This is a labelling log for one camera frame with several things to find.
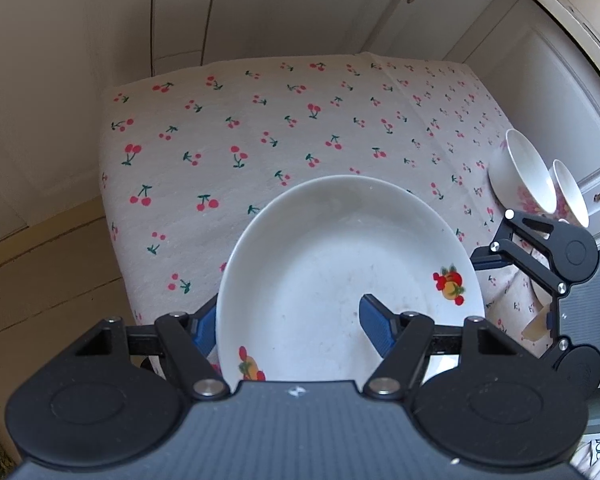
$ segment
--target floor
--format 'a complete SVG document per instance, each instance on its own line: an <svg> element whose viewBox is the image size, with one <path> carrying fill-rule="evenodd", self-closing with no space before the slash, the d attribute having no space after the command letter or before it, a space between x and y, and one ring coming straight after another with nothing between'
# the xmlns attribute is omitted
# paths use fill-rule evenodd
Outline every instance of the floor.
<svg viewBox="0 0 600 480"><path fill-rule="evenodd" d="M104 317L133 324L104 219L42 244L0 267L0 441L11 393Z"/></svg>

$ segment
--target bowl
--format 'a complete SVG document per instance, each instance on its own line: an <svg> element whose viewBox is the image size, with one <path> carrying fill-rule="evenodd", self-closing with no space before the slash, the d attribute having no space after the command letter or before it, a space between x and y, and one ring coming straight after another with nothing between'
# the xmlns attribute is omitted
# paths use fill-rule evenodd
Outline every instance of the bowl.
<svg viewBox="0 0 600 480"><path fill-rule="evenodd" d="M554 218L566 220L572 225L589 227L589 212L582 192L571 171L557 158L549 168L549 175L554 183L557 197L557 208Z"/></svg>
<svg viewBox="0 0 600 480"><path fill-rule="evenodd" d="M358 319L363 294L395 313L461 326L483 316L474 268L451 228L406 190L364 176L300 184L262 209L227 261L218 357L240 380L354 380L381 357ZM457 365L432 356L426 378Z"/></svg>
<svg viewBox="0 0 600 480"><path fill-rule="evenodd" d="M557 206L554 183L542 157L519 131L507 130L505 141L489 161L489 180L507 209L553 215Z"/></svg>

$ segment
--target baseboard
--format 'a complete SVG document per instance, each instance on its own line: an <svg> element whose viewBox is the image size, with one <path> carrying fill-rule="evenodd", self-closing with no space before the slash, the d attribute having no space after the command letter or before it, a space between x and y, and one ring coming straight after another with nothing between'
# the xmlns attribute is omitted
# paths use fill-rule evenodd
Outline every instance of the baseboard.
<svg viewBox="0 0 600 480"><path fill-rule="evenodd" d="M54 238L104 217L100 197L27 227L0 241L0 266Z"/></svg>

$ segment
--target cherry print tablecloth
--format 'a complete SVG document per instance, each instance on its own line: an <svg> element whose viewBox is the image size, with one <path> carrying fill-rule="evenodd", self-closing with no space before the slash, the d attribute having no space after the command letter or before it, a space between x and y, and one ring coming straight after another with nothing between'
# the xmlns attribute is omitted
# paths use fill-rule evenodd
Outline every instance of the cherry print tablecloth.
<svg viewBox="0 0 600 480"><path fill-rule="evenodd" d="M510 123L466 65L372 54L234 60L105 100L101 192L138 323L202 306L247 224L318 176L410 190L468 253L502 219L486 168ZM548 336L521 334L541 309L528 277L508 267L478 278L487 318L541 354Z"/></svg>

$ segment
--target metal screw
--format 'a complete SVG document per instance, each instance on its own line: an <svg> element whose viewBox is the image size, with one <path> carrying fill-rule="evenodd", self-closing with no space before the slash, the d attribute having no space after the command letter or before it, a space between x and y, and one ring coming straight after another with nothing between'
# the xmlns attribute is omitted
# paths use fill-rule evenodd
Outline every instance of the metal screw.
<svg viewBox="0 0 600 480"><path fill-rule="evenodd" d="M391 377L376 377L369 381L369 389L378 395L391 395L400 390L400 383Z"/></svg>
<svg viewBox="0 0 600 480"><path fill-rule="evenodd" d="M217 379L200 379L193 385L193 391L203 397L216 397L224 393L224 383Z"/></svg>

